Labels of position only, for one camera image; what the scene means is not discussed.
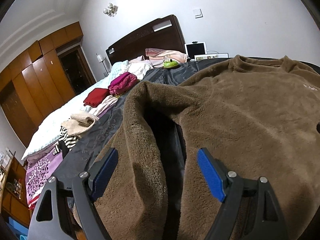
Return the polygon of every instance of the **dark wooden headboard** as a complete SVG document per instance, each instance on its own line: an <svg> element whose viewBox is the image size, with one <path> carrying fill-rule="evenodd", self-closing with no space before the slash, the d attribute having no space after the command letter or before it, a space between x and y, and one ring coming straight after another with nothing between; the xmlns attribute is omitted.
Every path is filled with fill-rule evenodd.
<svg viewBox="0 0 320 240"><path fill-rule="evenodd" d="M185 53L184 39L175 15L156 19L112 44L106 53L113 65L118 61L146 57L146 48L177 50Z"/></svg>

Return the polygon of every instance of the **wardrobe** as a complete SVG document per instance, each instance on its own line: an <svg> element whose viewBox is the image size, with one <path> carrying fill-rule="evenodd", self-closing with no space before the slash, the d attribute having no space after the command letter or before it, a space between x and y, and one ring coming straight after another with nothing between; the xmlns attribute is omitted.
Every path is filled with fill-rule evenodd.
<svg viewBox="0 0 320 240"><path fill-rule="evenodd" d="M0 73L0 105L25 147L42 121L76 95L57 51L82 37L79 22L68 25L35 41Z"/></svg>

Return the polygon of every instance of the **wooden desk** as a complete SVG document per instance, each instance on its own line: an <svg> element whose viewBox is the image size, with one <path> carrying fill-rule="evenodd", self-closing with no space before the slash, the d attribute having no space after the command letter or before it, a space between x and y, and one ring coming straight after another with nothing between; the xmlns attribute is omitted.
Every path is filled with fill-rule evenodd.
<svg viewBox="0 0 320 240"><path fill-rule="evenodd" d="M31 215L27 203L27 188L26 188L26 170L13 156L9 161L5 175L0 183L0 213L6 219L12 217L21 225L29 228ZM13 180L22 179L22 194L19 199L13 192L7 187L7 182L13 182Z"/></svg>

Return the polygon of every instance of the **blue gripper pad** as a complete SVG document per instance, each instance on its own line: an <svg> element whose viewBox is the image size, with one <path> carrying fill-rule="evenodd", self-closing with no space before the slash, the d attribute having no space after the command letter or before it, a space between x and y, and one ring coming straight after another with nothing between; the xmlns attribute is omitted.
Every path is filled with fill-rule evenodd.
<svg viewBox="0 0 320 240"><path fill-rule="evenodd" d="M227 183L227 177L206 148L198 151L197 161L211 194L223 202L226 198L224 186Z"/></svg>
<svg viewBox="0 0 320 240"><path fill-rule="evenodd" d="M118 151L110 148L102 160L95 162L89 169L90 177L88 184L91 190L91 201L95 202L103 196L111 176L118 165L118 159Z"/></svg>

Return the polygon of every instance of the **doorway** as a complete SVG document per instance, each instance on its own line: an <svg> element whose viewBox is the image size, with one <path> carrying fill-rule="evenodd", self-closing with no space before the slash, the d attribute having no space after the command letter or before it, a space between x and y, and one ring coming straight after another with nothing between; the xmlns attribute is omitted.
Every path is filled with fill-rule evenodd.
<svg viewBox="0 0 320 240"><path fill-rule="evenodd" d="M59 59L76 95L95 84L95 79L80 45L60 54Z"/></svg>

